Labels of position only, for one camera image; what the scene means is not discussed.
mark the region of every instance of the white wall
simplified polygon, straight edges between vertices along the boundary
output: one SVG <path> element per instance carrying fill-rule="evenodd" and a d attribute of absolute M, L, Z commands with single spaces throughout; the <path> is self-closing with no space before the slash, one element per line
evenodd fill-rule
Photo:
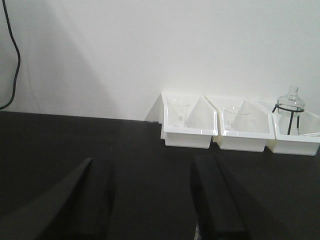
<path fill-rule="evenodd" d="M 10 111 L 144 120 L 162 91 L 276 101 L 297 85 L 320 114 L 318 0 L 7 7 L 22 55 Z"/>

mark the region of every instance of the transparent glass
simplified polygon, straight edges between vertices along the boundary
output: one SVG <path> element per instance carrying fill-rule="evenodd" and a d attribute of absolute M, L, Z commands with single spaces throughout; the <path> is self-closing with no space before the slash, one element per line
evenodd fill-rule
<path fill-rule="evenodd" d="M 287 110 L 303 111 L 305 109 L 305 102 L 298 96 L 298 90 L 299 88 L 297 86 L 291 86 L 286 95 L 278 97 L 276 103 L 279 107 Z M 291 115 L 290 111 L 282 110 L 280 108 L 278 108 L 278 113 L 287 117 L 290 117 Z M 295 112 L 293 116 L 297 117 L 299 114 L 299 112 Z"/>

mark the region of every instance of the black metal stand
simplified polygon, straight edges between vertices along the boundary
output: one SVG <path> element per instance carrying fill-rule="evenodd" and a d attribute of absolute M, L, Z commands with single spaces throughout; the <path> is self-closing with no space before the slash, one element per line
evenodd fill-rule
<path fill-rule="evenodd" d="M 288 133 L 287 135 L 290 135 L 290 131 L 291 131 L 291 125 L 292 125 L 292 120 L 294 118 L 294 114 L 295 113 L 302 113 L 304 112 L 305 110 L 304 109 L 301 109 L 299 107 L 296 107 L 296 110 L 291 110 L 291 109 L 287 109 L 287 108 L 284 108 L 284 107 L 281 107 L 280 104 L 276 104 L 272 110 L 272 112 L 274 113 L 276 108 L 278 109 L 281 109 L 281 110 L 285 110 L 285 111 L 288 111 L 288 112 L 291 112 L 291 116 L 290 116 L 290 123 L 289 123 L 289 128 L 288 128 Z M 299 129 L 299 122 L 300 122 L 300 115 L 296 118 L 296 129 Z"/>

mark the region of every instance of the white container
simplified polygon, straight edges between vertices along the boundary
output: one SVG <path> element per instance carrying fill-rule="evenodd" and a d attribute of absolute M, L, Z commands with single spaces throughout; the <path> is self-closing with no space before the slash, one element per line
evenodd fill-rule
<path fill-rule="evenodd" d="M 255 101 L 258 106 L 272 113 L 274 103 Z M 277 110 L 272 113 L 275 140 L 269 140 L 267 147 L 277 154 L 314 156 L 320 145 L 320 117 L 304 111 L 300 113 L 299 131 L 297 118 L 294 117 L 290 135 L 287 135 L 290 117 L 282 116 Z"/>
<path fill-rule="evenodd" d="M 208 149 L 218 134 L 217 111 L 203 96 L 162 93 L 159 123 L 166 146 Z"/>
<path fill-rule="evenodd" d="M 275 139 L 272 116 L 248 99 L 207 96 L 218 110 L 220 149 L 263 152 L 267 140 Z"/>

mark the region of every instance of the glass flask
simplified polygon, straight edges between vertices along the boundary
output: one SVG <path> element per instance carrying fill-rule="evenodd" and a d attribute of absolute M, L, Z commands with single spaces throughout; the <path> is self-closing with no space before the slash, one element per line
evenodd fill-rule
<path fill-rule="evenodd" d="M 297 86 L 291 86 L 289 92 L 278 97 L 276 103 L 278 104 L 278 113 L 282 116 L 291 116 L 291 111 L 299 111 L 294 113 L 294 117 L 299 116 L 300 112 L 305 109 L 305 102 L 298 96 L 299 88 Z"/>

